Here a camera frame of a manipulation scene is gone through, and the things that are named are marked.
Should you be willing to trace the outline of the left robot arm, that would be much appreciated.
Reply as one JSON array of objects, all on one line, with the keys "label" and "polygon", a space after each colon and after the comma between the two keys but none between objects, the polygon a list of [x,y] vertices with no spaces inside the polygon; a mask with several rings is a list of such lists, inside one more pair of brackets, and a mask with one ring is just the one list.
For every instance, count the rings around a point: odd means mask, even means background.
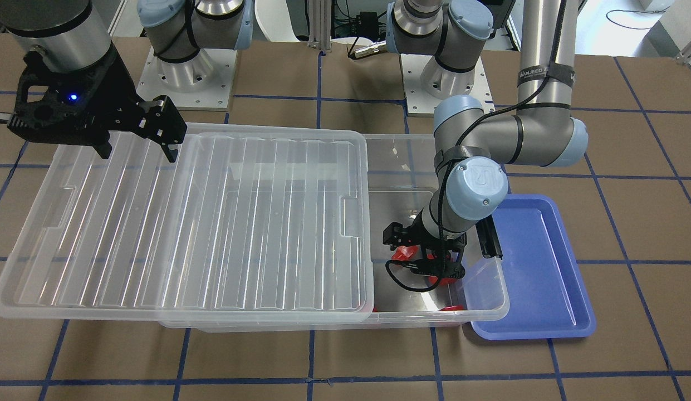
[{"label": "left robot arm", "polygon": [[[489,112],[468,94],[442,85],[432,91],[441,99],[433,121],[439,187],[410,226],[392,223],[383,233],[392,250],[422,250],[417,261],[385,264],[403,289],[429,292],[463,277],[467,230],[490,219],[508,192],[502,165],[569,167],[587,150],[586,126],[570,112],[579,3],[526,1],[523,12],[516,104]],[[431,56],[427,84],[442,74],[461,87],[472,79],[493,23],[478,1],[396,1],[388,6],[386,47]]]}]

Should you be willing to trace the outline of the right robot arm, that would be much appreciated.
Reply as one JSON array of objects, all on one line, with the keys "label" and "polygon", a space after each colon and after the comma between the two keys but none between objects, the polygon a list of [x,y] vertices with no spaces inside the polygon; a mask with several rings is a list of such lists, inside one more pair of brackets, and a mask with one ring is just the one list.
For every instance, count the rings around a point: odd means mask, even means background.
[{"label": "right robot arm", "polygon": [[[139,1],[159,76],[172,90],[212,79],[208,49],[247,49],[253,1]],[[25,50],[9,131],[35,144],[86,146],[109,158],[113,130],[160,146],[175,162],[187,124],[166,94],[139,96],[91,1],[0,1],[0,23]]]}]

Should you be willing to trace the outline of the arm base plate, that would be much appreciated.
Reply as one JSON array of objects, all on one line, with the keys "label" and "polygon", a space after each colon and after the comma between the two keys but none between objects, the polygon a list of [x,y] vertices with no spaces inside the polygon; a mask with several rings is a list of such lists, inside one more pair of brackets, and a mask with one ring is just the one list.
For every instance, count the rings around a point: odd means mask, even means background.
[{"label": "arm base plate", "polygon": [[472,96],[485,112],[495,110],[481,58],[461,74],[441,69],[434,56],[401,54],[400,65],[409,116],[432,117],[440,102],[455,95]]},{"label": "arm base plate", "polygon": [[168,63],[151,47],[136,93],[147,101],[166,95],[180,111],[228,111],[238,54],[233,49],[201,49],[192,60]]}]

